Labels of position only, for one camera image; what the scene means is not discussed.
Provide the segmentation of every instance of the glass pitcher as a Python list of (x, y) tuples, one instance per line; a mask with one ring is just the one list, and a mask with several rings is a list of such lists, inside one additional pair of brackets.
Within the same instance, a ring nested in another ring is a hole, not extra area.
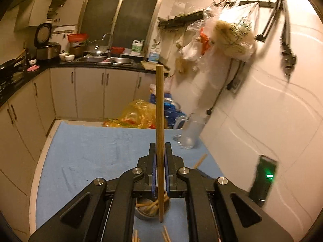
[(177, 129), (182, 121), (185, 122), (182, 134), (175, 135), (173, 139), (177, 140), (181, 148), (192, 149), (204, 128), (206, 120), (200, 115), (192, 113), (190, 117), (179, 117), (173, 129)]

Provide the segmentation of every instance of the wooden chopstick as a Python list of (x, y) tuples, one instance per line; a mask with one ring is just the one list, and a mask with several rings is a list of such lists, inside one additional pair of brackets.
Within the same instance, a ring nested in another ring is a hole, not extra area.
[(165, 225), (163, 225), (163, 227), (164, 227), (164, 231), (165, 231), (165, 234), (166, 234), (166, 237), (167, 237), (168, 242), (172, 242), (172, 241), (171, 241), (171, 238), (169, 237), (169, 234), (168, 234), (168, 231), (167, 231), (166, 226), (165, 226)]
[(153, 206), (157, 205), (159, 203), (159, 200), (157, 199), (155, 202), (153, 202), (149, 207), (146, 208), (146, 210), (152, 209)]
[(166, 234), (165, 234), (165, 232), (164, 232), (164, 231), (162, 231), (162, 235), (163, 235), (164, 241), (165, 241), (165, 242), (168, 242), (168, 240), (167, 240), (167, 236), (166, 236)]
[(156, 156), (159, 221), (164, 222), (164, 66), (156, 66)]
[(147, 206), (149, 206), (151, 204), (152, 204), (152, 202), (149, 202), (149, 203), (136, 203), (136, 207), (137, 208), (147, 207)]
[(198, 168), (202, 162), (204, 161), (204, 159), (207, 157), (207, 154), (204, 154), (203, 156), (201, 156), (201, 158), (199, 159), (199, 161), (193, 166), (193, 168)]
[[(165, 194), (166, 195), (166, 197), (164, 197), (165, 199), (164, 199), (164, 204), (166, 203), (166, 201), (168, 201), (169, 200), (169, 196), (167, 196), (167, 194)], [(149, 211), (149, 214), (154, 214), (154, 213), (156, 213), (156, 211), (158, 210), (158, 207), (154, 207), (154, 208), (152, 208), (150, 211)]]
[(138, 242), (138, 230), (135, 229), (135, 242)]

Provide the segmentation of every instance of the cutting board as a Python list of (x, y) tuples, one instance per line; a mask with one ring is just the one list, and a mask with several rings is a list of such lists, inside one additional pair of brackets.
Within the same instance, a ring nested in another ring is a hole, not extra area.
[[(150, 71), (156, 71), (156, 66), (160, 65), (160, 64), (155, 64), (155, 63), (151, 63), (151, 62), (144, 62), (144, 61), (141, 61), (140, 63), (143, 65), (145, 70), (150, 70)], [(169, 73), (169, 70), (166, 69), (165, 67), (164, 67), (164, 73)]]

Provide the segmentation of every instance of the kitchen cabinet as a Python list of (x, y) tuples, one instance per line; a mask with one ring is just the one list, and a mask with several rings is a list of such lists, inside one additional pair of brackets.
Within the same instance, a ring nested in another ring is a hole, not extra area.
[(74, 68), (51, 68), (50, 75), (56, 118), (77, 118)]
[(50, 71), (46, 70), (33, 79), (34, 96), (40, 116), (41, 123), (48, 132), (55, 119), (52, 90), (50, 88)]
[(103, 118), (104, 81), (105, 70), (103, 68), (75, 69), (78, 118)]
[(22, 140), (33, 159), (38, 161), (46, 136), (39, 117), (32, 82), (20, 88), (8, 103)]
[(38, 26), (46, 22), (48, 7), (52, 0), (27, 0), (19, 5), (15, 30)]
[(21, 192), (1, 171), (0, 194), (1, 213), (22, 242), (27, 242), (30, 235), (28, 196)]
[(84, 0), (67, 0), (58, 7), (53, 19), (53, 26), (77, 25)]
[(106, 69), (104, 118), (117, 118), (134, 99), (138, 72)]
[(156, 75), (152, 73), (139, 73), (135, 100), (142, 99), (149, 102), (150, 84), (156, 84)]
[(9, 105), (3, 104), (0, 108), (0, 170), (17, 189), (27, 195), (30, 192), (36, 162), (22, 141), (14, 121), (14, 114)]

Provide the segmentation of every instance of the blue towel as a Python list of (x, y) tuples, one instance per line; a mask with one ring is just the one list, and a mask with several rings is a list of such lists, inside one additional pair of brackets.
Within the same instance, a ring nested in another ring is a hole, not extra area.
[[(192, 167), (207, 153), (199, 169), (213, 178), (223, 175), (201, 140), (191, 150), (181, 149), (172, 139), (175, 132), (165, 130), (165, 142), (171, 142), (173, 154), (182, 157), (186, 166)], [(134, 168), (140, 157), (148, 155), (150, 142), (155, 141), (153, 129), (89, 127), (62, 122), (47, 153), (39, 182), (36, 227), (43, 225), (95, 178), (118, 178)], [(189, 241), (183, 198), (171, 199), (164, 225), (172, 241)], [(135, 217), (134, 228), (143, 242), (162, 242), (162, 226), (157, 219), (143, 221)]]

